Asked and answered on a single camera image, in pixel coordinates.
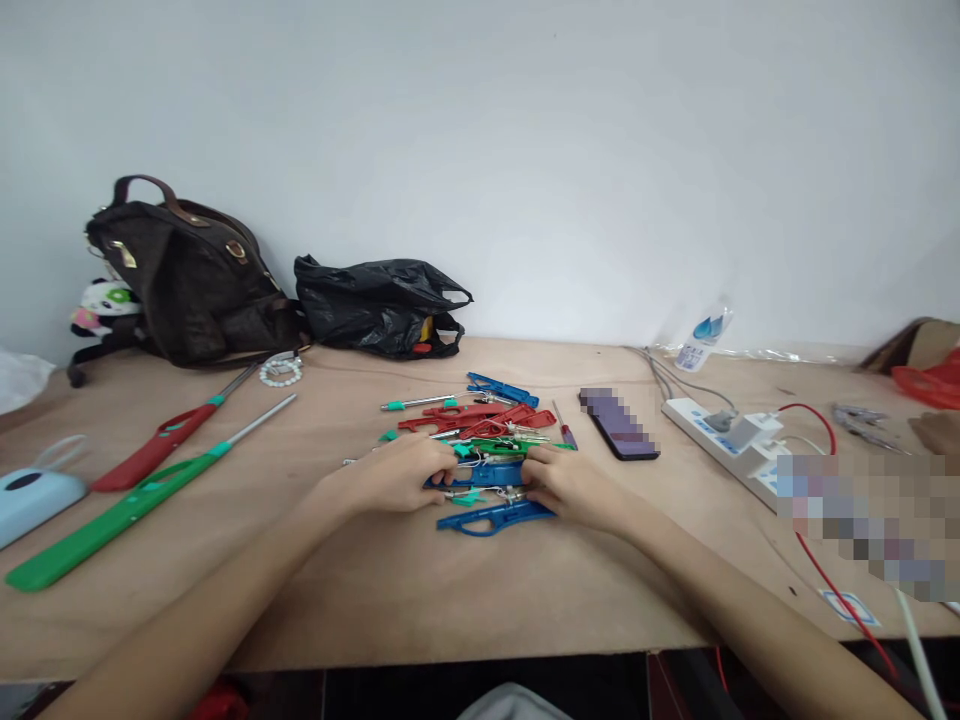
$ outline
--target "pixelated area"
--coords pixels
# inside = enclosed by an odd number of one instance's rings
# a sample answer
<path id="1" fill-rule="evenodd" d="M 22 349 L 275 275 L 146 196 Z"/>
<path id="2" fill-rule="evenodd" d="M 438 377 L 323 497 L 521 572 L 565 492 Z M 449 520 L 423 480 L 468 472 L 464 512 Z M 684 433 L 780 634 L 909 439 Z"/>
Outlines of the pixelated area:
<path id="1" fill-rule="evenodd" d="M 777 515 L 917 600 L 960 600 L 960 457 L 783 455 Z"/>
<path id="2" fill-rule="evenodd" d="M 644 432 L 616 388 L 581 388 L 580 410 L 602 418 L 611 440 L 624 455 L 660 452 L 660 443 Z"/>

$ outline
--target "power strip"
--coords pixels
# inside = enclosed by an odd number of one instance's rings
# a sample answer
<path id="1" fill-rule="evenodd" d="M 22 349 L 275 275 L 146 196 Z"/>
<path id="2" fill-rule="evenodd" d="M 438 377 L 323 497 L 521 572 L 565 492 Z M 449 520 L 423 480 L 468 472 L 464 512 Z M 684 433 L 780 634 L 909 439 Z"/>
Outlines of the power strip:
<path id="1" fill-rule="evenodd" d="M 738 450 L 727 439 L 736 428 L 730 433 L 717 432 L 704 422 L 712 413 L 690 398 L 667 400 L 661 410 L 767 507 L 777 511 L 777 457 L 791 454 L 782 443 L 766 440 Z"/>

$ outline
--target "smartphone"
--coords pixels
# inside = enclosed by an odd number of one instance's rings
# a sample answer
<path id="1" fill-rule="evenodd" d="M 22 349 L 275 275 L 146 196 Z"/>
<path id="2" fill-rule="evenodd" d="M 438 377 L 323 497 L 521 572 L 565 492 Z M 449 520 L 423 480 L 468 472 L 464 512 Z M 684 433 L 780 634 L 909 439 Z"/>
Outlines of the smartphone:
<path id="1" fill-rule="evenodd" d="M 591 418 L 619 460 L 656 460 L 660 448 L 643 431 L 613 388 L 580 388 L 580 407 Z"/>

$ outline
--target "screwdriver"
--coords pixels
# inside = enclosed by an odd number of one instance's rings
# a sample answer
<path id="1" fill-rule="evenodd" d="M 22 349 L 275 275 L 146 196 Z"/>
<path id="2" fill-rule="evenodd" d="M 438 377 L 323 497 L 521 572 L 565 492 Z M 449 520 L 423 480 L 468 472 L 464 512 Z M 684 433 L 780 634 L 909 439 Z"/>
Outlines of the screwdriver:
<path id="1" fill-rule="evenodd" d="M 211 465 L 230 452 L 233 446 L 249 433 L 272 418 L 297 397 L 294 393 L 258 417 L 229 440 L 214 445 L 203 455 L 164 468 L 146 478 L 133 492 L 116 505 L 95 517 L 72 535 L 7 574 L 7 585 L 21 592 L 37 592 L 50 587 L 57 580 L 83 563 L 115 537 L 133 527 L 143 516 L 159 506 L 164 500 L 206 471 Z"/>
<path id="2" fill-rule="evenodd" d="M 257 364 L 254 363 L 240 373 L 236 380 L 200 407 L 167 420 L 157 428 L 153 437 L 143 447 L 93 483 L 90 489 L 96 492 L 116 492 L 117 490 L 132 488 L 156 470 L 160 463 L 170 456 L 170 453 L 182 445 L 184 440 L 193 435 L 197 428 L 210 419 L 217 408 L 223 405 L 227 396 L 250 377 L 256 369 Z"/>
<path id="3" fill-rule="evenodd" d="M 570 432 L 570 426 L 563 422 L 563 418 L 560 416 L 560 408 L 557 407 L 557 401 L 553 400 L 553 409 L 557 413 L 557 420 L 560 423 L 560 434 L 563 436 L 563 441 L 567 445 L 572 445 L 574 450 L 577 450 L 577 441 L 573 439 L 573 433 Z"/>

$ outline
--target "red wire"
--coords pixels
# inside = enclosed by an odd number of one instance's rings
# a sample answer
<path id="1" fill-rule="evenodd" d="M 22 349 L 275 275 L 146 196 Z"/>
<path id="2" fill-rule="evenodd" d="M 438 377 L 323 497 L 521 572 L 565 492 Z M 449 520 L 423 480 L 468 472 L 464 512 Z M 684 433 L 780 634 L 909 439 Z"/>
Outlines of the red wire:
<path id="1" fill-rule="evenodd" d="M 812 412 L 814 415 L 816 415 L 820 419 L 820 422 L 823 423 L 823 426 L 827 429 L 827 433 L 830 435 L 830 452 L 828 452 L 827 455 L 836 455 L 837 454 L 837 434 L 833 432 L 833 428 L 830 426 L 830 423 L 828 423 L 827 419 L 822 414 L 820 414 L 820 411 L 815 410 L 814 408 L 810 407 L 809 405 L 805 405 L 804 403 L 790 403 L 789 405 L 784 405 L 782 408 L 780 408 L 780 412 L 783 412 L 784 410 L 789 410 L 792 407 L 806 408 L 807 410 Z"/>
<path id="2" fill-rule="evenodd" d="M 814 408 L 810 407 L 809 405 L 805 405 L 804 403 L 790 403 L 789 405 L 784 405 L 782 408 L 780 408 L 780 410 L 781 411 L 789 410 L 790 408 L 793 408 L 793 407 L 806 408 L 807 410 L 812 412 L 814 415 L 816 415 L 817 418 L 819 418 L 820 422 L 822 422 L 823 426 L 827 429 L 827 433 L 830 435 L 830 455 L 836 455 L 837 454 L 837 435 L 836 433 L 834 433 L 833 427 L 830 425 L 830 423 L 827 422 L 827 419 L 818 410 L 815 410 Z M 871 633 L 870 630 L 867 628 L 867 626 L 863 624 L 863 621 L 860 620 L 860 616 L 857 615 L 857 611 L 853 609 L 853 606 L 849 602 L 847 602 L 847 599 L 840 594 L 839 590 L 837 590 L 837 586 L 833 584 L 833 581 L 830 580 L 830 577 L 827 575 L 824 569 L 820 566 L 820 563 L 817 562 L 817 559 L 813 556 L 813 553 L 810 552 L 810 547 L 807 545 L 807 541 L 804 539 L 803 535 L 801 535 L 800 533 L 797 533 L 796 535 L 797 535 L 797 540 L 800 541 L 800 545 L 803 546 L 804 551 L 806 551 L 807 557 L 810 558 L 810 562 L 813 563 L 813 566 L 817 569 L 817 572 L 820 573 L 820 577 L 822 577 L 824 581 L 826 581 L 827 585 L 830 586 L 830 589 L 833 590 L 834 594 L 837 596 L 837 600 L 840 601 L 840 604 L 843 605 L 843 608 L 848 613 L 850 613 L 850 617 L 852 617 L 856 621 L 857 625 L 860 626 L 860 631 L 866 636 L 867 640 L 870 641 L 873 647 L 876 648 L 877 652 L 880 653 L 880 657 L 883 658 L 884 663 L 886 663 L 887 665 L 887 671 L 890 673 L 892 682 L 895 685 L 897 685 L 902 692 L 908 695 L 913 695 L 914 697 L 917 697 L 917 693 L 913 691 L 912 688 L 908 688 L 900 682 L 899 673 L 897 673 L 896 666 L 894 666 L 893 662 L 890 660 L 890 656 L 887 655 L 886 651 L 883 649 L 880 643 L 877 642 L 877 639 L 873 636 L 873 633 Z M 720 659 L 719 648 L 717 649 L 717 659 L 718 660 Z M 946 702 L 943 700 L 941 700 L 941 703 L 948 710 L 960 709 L 960 705 L 958 705 L 957 703 Z"/>
<path id="3" fill-rule="evenodd" d="M 723 689 L 729 695 L 730 688 L 727 687 L 727 676 L 723 674 L 723 658 L 720 657 L 720 648 L 716 647 L 714 650 L 717 651 L 717 670 L 720 672 L 720 682 L 723 683 Z"/>
<path id="4" fill-rule="evenodd" d="M 884 650 L 883 647 L 880 645 L 880 643 L 877 642 L 877 639 L 873 636 L 873 633 L 870 632 L 870 629 L 863 624 L 863 620 L 861 620 L 860 616 L 857 615 L 857 611 L 853 609 L 853 605 L 847 602 L 847 599 L 840 594 L 840 591 L 837 590 L 837 586 L 833 584 L 833 580 L 831 580 L 830 576 L 827 575 L 827 573 L 824 571 L 822 567 L 820 567 L 820 563 L 817 562 L 817 559 L 813 556 L 813 553 L 810 552 L 810 547 L 807 545 L 807 541 L 803 539 L 803 535 L 801 535 L 800 533 L 797 533 L 797 540 L 800 541 L 800 544 L 803 546 L 803 549 L 806 551 L 807 557 L 810 558 L 810 562 L 813 563 L 813 566 L 817 569 L 817 572 L 820 573 L 820 577 L 822 577 L 826 581 L 827 585 L 830 586 L 830 589 L 833 590 L 833 593 L 834 595 L 837 596 L 837 600 L 840 601 L 840 604 L 843 605 L 844 609 L 848 613 L 850 613 L 850 617 L 856 620 L 857 625 L 860 626 L 860 631 L 867 636 L 867 640 L 869 640 L 870 643 L 877 649 L 877 652 L 880 653 L 880 657 L 883 658 L 883 661 L 887 665 L 887 670 L 889 670 L 890 676 L 894 679 L 898 679 L 900 675 L 899 673 L 897 673 L 897 668 L 894 666 L 893 662 L 890 660 L 890 656 L 887 655 L 886 650 Z"/>

